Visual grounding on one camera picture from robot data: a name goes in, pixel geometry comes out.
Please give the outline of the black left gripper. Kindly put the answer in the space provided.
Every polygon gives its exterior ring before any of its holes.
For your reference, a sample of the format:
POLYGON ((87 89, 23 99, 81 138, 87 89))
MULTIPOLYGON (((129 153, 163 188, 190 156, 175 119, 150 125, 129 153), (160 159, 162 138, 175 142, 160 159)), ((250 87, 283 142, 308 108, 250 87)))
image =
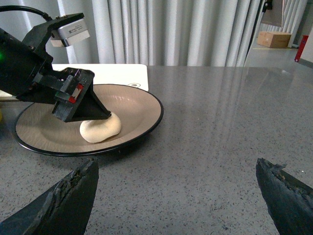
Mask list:
POLYGON ((52 114, 64 121, 104 120, 111 112, 93 91, 94 73, 66 68, 37 74, 26 90, 16 98, 26 102, 53 104, 52 114))

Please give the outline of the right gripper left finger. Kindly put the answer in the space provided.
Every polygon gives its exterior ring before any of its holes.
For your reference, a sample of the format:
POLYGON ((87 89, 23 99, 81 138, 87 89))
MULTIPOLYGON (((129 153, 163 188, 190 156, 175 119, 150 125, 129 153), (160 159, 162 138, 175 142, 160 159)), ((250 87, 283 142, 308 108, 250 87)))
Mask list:
POLYGON ((89 159, 0 223, 2 235, 82 235, 92 211, 99 166, 89 159))

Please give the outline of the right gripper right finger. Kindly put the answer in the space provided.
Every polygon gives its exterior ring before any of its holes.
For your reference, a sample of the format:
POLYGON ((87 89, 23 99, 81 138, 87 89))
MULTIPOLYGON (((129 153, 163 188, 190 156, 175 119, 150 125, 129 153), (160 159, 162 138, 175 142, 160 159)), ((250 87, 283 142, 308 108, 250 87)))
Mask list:
POLYGON ((268 212, 281 235, 313 233, 313 189, 283 170, 285 166, 259 158, 256 177, 268 212))

